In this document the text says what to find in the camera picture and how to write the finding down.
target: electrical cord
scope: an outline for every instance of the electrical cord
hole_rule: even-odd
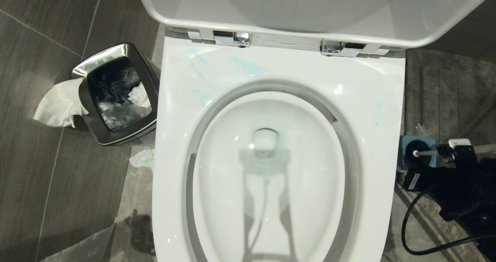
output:
[[[426,193],[428,193],[432,188],[429,188],[425,191],[422,191],[421,193],[419,193],[415,197],[415,199],[412,201],[412,203],[408,207],[408,210],[405,213],[405,217],[403,218],[403,223],[401,225],[401,242],[403,244],[403,247],[406,249],[406,251],[408,251],[408,253],[413,254],[413,255],[426,255],[426,254],[431,254],[431,253],[435,253],[438,251],[443,251],[443,250],[446,250],[447,248],[452,248],[453,246],[459,246],[459,245],[462,245],[465,243],[469,243],[470,241],[475,241],[475,240],[479,240],[479,239],[487,239],[487,238],[496,238],[496,234],[483,235],[483,236],[478,236],[478,237],[470,236],[470,237],[466,237],[464,239],[452,241],[451,243],[436,246],[434,248],[429,248],[429,249],[423,250],[423,251],[414,251],[411,248],[409,248],[406,244],[406,238],[405,238],[406,223],[408,222],[408,217],[410,216],[411,212],[413,211],[415,204],[420,200],[420,198],[422,198],[422,196],[424,196]]]

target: toilet lid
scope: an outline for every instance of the toilet lid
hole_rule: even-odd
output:
[[[414,48],[439,38],[484,0],[142,1],[172,27]]]
[[[324,260],[345,184],[333,119],[282,92],[243,96],[215,116],[200,142],[187,215],[209,262]]]

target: toilet seat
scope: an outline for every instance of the toilet seat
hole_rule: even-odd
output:
[[[405,60],[399,54],[380,59],[324,57],[304,50],[241,49],[166,36],[153,178],[158,260],[222,261],[222,253],[212,254],[218,249],[206,246],[201,233],[208,228],[198,212],[191,211],[201,202],[198,190],[196,200],[195,194],[187,199],[186,182],[193,178],[188,172],[197,170],[197,156],[192,154],[201,158],[204,131],[229,106],[225,102],[243,98],[239,91],[256,96],[262,90],[258,85],[280,92],[278,87],[286,84],[294,94],[313,98],[316,110],[327,109],[336,118],[331,126],[344,155],[345,185],[339,224],[335,234],[331,232],[325,260],[379,260],[388,230],[401,122]],[[192,212],[200,242],[191,239]]]

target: white toilet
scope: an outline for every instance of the white toilet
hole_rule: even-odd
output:
[[[483,0],[142,1],[168,26],[158,261],[379,261],[403,49]]]

